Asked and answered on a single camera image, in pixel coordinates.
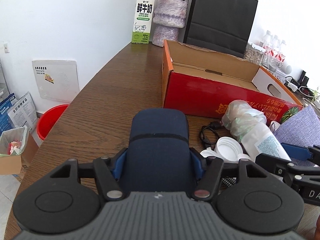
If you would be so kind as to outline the navy zip pouch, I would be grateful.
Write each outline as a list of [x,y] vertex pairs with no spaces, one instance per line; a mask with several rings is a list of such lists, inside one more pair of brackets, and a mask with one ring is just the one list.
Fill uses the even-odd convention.
[[152,108],[132,119],[124,170],[119,179],[126,192],[191,193],[196,180],[184,113]]

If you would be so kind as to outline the water bottle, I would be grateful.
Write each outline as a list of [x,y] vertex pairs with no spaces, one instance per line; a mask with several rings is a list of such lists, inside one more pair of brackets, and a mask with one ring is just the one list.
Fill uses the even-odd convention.
[[284,65],[286,55],[287,55],[287,42],[285,40],[282,40],[279,47],[279,53],[277,55],[279,69]]
[[272,40],[272,49],[271,49],[271,56],[270,56],[270,70],[275,72],[277,68],[277,55],[279,53],[279,38],[277,35],[274,36]]
[[271,50],[272,50],[272,40],[273,40],[273,37],[272,37],[271,32],[269,30],[261,38],[261,44],[262,44],[262,47],[265,50],[262,64],[266,68],[268,68],[269,64],[270,64],[270,55],[271,55]]

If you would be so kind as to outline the white round speaker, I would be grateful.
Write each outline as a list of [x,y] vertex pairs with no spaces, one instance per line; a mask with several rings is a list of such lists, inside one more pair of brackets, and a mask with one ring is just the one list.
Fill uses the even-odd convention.
[[291,72],[292,72],[292,67],[291,67],[290,65],[284,66],[283,72],[284,72],[286,75],[291,74]]

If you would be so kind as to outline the large white jar lid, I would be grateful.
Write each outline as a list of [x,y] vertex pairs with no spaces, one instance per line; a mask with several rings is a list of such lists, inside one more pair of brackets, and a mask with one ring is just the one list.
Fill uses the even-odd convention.
[[219,138],[214,151],[225,163],[238,163],[243,155],[242,146],[231,137]]

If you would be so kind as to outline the water bottle middle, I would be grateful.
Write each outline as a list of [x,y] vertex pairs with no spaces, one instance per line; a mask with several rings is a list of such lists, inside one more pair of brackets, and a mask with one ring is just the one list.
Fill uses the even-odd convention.
[[277,68],[277,55],[279,53],[279,38],[277,35],[274,36],[272,40],[272,49],[271,49],[271,56],[270,56],[270,70],[275,72]]

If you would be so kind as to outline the purple fabric pouch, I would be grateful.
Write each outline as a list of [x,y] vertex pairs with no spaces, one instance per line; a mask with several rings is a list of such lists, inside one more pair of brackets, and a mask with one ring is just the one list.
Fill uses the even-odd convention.
[[271,122],[270,129],[280,144],[285,143],[309,149],[309,160],[291,158],[294,163],[299,166],[316,166],[311,161],[312,153],[310,148],[319,146],[319,118],[312,106],[303,108],[282,124],[275,121]]

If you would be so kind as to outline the blue paper packages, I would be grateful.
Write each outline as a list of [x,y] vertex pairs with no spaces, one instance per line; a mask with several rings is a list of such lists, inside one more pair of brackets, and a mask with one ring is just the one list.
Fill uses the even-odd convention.
[[27,126],[32,133],[37,125],[37,112],[31,94],[20,99],[14,93],[1,102],[1,133],[13,128]]

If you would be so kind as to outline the seed storage jar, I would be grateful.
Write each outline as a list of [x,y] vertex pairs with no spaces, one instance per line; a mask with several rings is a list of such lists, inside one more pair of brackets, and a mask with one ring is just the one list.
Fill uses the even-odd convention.
[[266,50],[261,46],[248,42],[244,53],[244,59],[260,66],[262,64],[265,51]]

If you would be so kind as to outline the red bucket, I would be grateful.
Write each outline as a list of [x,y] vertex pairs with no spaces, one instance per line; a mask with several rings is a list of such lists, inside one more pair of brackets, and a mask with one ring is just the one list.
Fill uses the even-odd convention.
[[44,141],[50,130],[53,128],[55,123],[58,121],[63,112],[69,105],[63,104],[55,106],[46,111],[39,119],[36,127],[37,135],[41,141]]

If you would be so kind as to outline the water bottle left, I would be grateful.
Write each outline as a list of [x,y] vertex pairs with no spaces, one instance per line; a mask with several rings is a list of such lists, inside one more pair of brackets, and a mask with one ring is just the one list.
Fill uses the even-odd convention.
[[271,32],[269,30],[261,38],[261,44],[262,44],[262,47],[265,50],[262,64],[266,68],[268,68],[269,64],[270,64],[270,55],[271,55],[271,50],[272,50],[272,40],[273,40],[273,37],[272,37]]

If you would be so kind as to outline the red cardboard box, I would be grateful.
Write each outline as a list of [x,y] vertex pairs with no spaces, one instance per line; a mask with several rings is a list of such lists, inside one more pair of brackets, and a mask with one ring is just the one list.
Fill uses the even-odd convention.
[[186,115],[220,119],[232,101],[243,100],[267,122],[280,122],[303,108],[264,67],[180,42],[164,42],[162,74],[163,107]]

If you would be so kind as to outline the black paper bag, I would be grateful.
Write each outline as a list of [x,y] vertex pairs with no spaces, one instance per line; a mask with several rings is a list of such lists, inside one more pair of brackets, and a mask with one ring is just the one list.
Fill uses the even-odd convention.
[[243,58],[258,0],[192,0],[183,42]]

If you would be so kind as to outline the plastic bag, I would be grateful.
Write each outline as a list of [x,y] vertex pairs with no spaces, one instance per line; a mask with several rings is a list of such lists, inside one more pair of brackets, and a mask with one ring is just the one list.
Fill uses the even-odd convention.
[[240,142],[258,123],[266,124],[267,118],[263,112],[252,108],[246,101],[234,100],[228,105],[221,121],[230,134]]

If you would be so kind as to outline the medium white lid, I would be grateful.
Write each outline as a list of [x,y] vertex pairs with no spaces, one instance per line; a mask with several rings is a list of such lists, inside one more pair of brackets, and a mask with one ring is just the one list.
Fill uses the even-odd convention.
[[202,150],[200,152],[200,155],[202,155],[204,158],[219,158],[220,155],[213,151],[212,149],[208,148],[205,150]]

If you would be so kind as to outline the cardboard trash box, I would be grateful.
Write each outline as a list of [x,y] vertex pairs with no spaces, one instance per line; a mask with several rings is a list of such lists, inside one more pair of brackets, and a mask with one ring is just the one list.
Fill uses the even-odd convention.
[[1,134],[1,175],[24,172],[38,149],[27,126],[4,131]]

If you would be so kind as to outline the milk carton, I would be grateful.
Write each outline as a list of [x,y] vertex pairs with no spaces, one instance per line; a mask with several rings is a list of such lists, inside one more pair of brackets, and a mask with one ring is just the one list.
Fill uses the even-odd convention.
[[132,30],[132,43],[148,44],[155,0],[137,0]]

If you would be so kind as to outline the purple ceramic vase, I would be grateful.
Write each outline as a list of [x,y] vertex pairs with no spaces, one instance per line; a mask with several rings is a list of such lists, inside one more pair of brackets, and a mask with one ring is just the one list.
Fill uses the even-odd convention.
[[153,14],[156,25],[152,44],[164,46],[164,41],[178,41],[179,30],[185,27],[189,0],[157,0]]

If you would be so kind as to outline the water bottle right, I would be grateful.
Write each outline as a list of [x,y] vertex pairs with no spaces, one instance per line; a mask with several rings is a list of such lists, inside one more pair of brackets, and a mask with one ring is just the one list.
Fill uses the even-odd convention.
[[282,40],[279,47],[279,53],[277,55],[279,69],[284,65],[286,55],[287,55],[287,42],[285,40]]

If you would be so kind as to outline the clear plastic bottle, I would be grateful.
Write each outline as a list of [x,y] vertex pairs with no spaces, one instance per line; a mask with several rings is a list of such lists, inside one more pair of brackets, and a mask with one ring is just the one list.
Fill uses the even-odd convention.
[[241,140],[241,144],[252,161],[255,161],[261,153],[291,161],[278,139],[263,123],[256,124],[246,133]]

